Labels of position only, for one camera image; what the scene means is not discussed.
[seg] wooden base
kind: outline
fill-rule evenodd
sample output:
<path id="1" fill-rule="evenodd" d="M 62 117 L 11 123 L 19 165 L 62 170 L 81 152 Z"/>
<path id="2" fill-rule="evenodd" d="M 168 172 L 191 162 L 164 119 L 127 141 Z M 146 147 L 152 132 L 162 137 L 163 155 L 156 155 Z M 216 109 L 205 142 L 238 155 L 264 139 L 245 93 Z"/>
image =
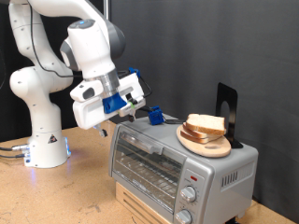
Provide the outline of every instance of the wooden base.
<path id="1" fill-rule="evenodd" d="M 231 144 L 230 142 L 223 136 L 215 141 L 208 142 L 206 144 L 194 143 L 180 135 L 180 131 L 183 130 L 182 125 L 177 129 L 177 137 L 179 142 L 185 146 L 188 150 L 199 154 L 204 157 L 224 157 L 230 154 L 231 152 Z"/>
<path id="2" fill-rule="evenodd" d="M 116 199 L 146 224 L 170 224 L 118 182 L 116 182 Z"/>

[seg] red indicator light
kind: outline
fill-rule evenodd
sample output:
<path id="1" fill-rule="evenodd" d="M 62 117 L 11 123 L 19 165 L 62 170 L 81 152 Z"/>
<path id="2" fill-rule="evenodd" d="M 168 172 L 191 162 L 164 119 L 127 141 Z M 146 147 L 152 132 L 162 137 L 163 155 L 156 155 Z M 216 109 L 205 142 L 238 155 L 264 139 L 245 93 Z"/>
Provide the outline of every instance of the red indicator light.
<path id="1" fill-rule="evenodd" d="M 194 180 L 194 181 L 197 181 L 197 178 L 194 177 L 194 176 L 191 176 L 191 179 Z"/>

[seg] wooden plate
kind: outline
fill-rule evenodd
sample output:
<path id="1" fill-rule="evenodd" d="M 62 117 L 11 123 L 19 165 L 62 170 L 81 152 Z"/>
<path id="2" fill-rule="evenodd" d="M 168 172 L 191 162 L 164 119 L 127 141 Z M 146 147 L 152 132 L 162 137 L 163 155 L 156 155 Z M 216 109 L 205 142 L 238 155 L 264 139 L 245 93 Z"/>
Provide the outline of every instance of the wooden plate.
<path id="1" fill-rule="evenodd" d="M 231 144 L 224 136 L 215 141 L 211 141 L 206 144 L 200 144 L 194 143 L 193 141 L 180 136 L 180 130 L 183 130 L 182 125 L 177 128 L 177 137 L 179 142 L 188 150 L 196 154 L 204 157 L 217 158 L 227 156 L 231 152 Z"/>

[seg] wooden table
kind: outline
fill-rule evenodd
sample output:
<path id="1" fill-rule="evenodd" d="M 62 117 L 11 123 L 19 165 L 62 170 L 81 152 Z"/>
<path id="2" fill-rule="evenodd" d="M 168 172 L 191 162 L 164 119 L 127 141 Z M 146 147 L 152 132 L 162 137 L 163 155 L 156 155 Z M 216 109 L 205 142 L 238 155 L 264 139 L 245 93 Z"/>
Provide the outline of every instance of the wooden table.
<path id="1" fill-rule="evenodd" d="M 72 156 L 59 167 L 27 168 L 22 159 L 0 159 L 0 224 L 141 223 L 115 199 L 115 183 L 108 176 L 108 153 L 115 124 L 107 121 L 102 125 L 107 138 L 100 137 L 94 129 L 64 130 Z M 25 144 L 26 140 L 1 143 L 0 147 Z M 256 202 L 238 221 L 294 223 Z"/>

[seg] toaster oven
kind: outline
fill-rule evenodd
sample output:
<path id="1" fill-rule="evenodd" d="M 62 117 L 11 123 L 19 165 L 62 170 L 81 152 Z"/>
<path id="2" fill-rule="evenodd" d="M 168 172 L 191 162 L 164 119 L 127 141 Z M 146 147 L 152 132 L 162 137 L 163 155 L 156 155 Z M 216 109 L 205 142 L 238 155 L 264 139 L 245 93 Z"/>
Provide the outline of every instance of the toaster oven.
<path id="1" fill-rule="evenodd" d="M 169 223 L 242 217 L 251 204 L 258 151 L 244 145 L 226 157 L 205 158 L 179 142 L 177 127 L 151 126 L 148 118 L 117 125 L 109 175 Z"/>

